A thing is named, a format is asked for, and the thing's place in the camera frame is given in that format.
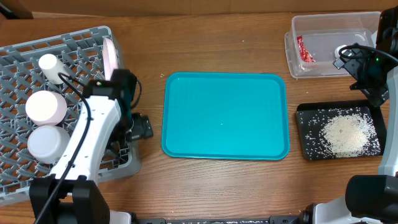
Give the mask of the clear plastic bin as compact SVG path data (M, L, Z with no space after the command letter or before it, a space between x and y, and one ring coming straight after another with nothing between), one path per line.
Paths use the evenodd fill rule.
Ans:
M305 48L315 52L316 59L325 60L321 50L355 43L375 47L380 15L375 11L295 16L290 30L296 40L303 37Z

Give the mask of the blue serving tray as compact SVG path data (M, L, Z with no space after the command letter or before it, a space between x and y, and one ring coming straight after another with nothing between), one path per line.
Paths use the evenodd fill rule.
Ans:
M271 73L172 74L161 146L170 157L282 160L290 151L285 82Z

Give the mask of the pink cup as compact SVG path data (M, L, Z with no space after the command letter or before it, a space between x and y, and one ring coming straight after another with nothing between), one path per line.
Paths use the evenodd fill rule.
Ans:
M41 90L28 98L25 112L38 126L56 125L64 119L67 113L67 103L61 94Z

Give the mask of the black plastic tray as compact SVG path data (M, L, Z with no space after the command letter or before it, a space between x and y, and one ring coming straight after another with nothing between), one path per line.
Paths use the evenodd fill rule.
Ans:
M387 129L382 111L367 100L302 103L295 119L306 160L383 155Z

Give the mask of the pile of rice grains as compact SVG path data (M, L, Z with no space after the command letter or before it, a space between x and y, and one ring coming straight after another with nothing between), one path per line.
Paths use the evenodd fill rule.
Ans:
M297 121L305 159L381 155L374 120L366 106L299 111Z

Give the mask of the white paper cup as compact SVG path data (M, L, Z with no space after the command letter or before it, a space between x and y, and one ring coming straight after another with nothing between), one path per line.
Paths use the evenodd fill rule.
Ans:
M68 72L63 67L63 62L53 54L45 54L39 58L39 67L43 71L46 79L54 85L63 83L59 77L59 73L67 74Z

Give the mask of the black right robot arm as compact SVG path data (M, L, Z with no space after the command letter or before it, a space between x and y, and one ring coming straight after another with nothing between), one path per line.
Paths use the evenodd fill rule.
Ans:
M303 103L295 112L302 155L310 161L380 157L374 175L354 175L345 193L313 203L295 223L397 222L397 9L383 11L374 47L341 46L334 66L363 100Z

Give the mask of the grey small bowl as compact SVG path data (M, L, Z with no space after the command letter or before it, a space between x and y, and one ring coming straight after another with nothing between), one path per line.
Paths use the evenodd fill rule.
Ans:
M27 148L32 156L44 164L57 162L66 150L70 135L58 126L40 126L31 132Z

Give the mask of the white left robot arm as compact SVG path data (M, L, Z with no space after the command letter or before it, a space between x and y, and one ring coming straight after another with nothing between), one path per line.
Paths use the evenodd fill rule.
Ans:
M97 181L110 139L130 146L154 135L148 116L132 112L141 86L130 70L115 69L109 80L91 80L77 92L83 106L65 152L29 188L36 223L137 223L133 213L110 210Z

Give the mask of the white tissue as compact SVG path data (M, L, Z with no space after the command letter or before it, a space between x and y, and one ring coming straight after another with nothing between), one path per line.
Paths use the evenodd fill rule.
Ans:
M346 49L344 49L344 47L346 47L346 45L338 46L338 47L335 49L335 57L336 57L336 58L341 58L342 55L345 55L345 56L348 56L348 55L349 55L349 52L348 52Z

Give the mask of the white plate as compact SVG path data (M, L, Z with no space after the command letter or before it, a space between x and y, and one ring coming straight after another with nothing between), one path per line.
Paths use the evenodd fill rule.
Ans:
M103 39L103 63L105 80L110 81L113 71L118 69L118 58L113 41L109 38Z

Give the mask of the red snack wrapper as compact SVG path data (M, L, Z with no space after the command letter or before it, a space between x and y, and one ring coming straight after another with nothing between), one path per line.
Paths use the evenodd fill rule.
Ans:
M316 62L311 53L305 48L303 37L297 37L298 51L303 62Z

